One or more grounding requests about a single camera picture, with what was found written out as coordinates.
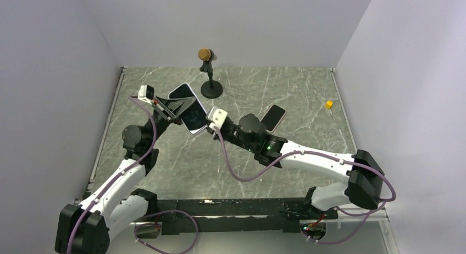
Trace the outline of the phone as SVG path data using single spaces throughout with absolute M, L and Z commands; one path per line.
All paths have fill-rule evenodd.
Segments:
M 277 104 L 272 104 L 260 120 L 268 132 L 273 132 L 286 115 L 286 110 Z
M 182 83 L 168 94 L 169 99 L 187 97 L 195 97 L 196 101 L 181 115 L 181 121 L 191 135 L 197 135 L 207 126 L 207 112 L 191 86 L 186 82 Z

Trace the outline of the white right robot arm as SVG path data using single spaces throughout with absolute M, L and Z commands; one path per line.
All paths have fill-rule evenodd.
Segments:
M 308 190 L 303 211 L 309 218 L 318 218 L 324 211 L 349 203 L 367 210 L 375 210 L 382 203 L 385 174 L 368 151 L 331 153 L 306 147 L 268 133 L 253 114 L 235 124 L 226 111 L 216 109 L 207 115 L 207 121 L 208 131 L 222 145 L 228 142 L 251 152 L 267 169 L 300 169 L 336 180 L 332 185 Z

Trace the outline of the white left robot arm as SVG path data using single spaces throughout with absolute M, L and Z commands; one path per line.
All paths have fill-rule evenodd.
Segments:
M 111 241 L 130 223 L 150 221 L 161 211 L 155 193 L 134 189 L 154 168 L 159 151 L 156 140 L 197 103 L 194 97 L 163 99 L 156 96 L 130 100 L 148 115 L 145 125 L 123 129 L 126 154 L 117 169 L 81 202 L 66 205 L 60 212 L 55 241 L 56 253 L 106 253 Z

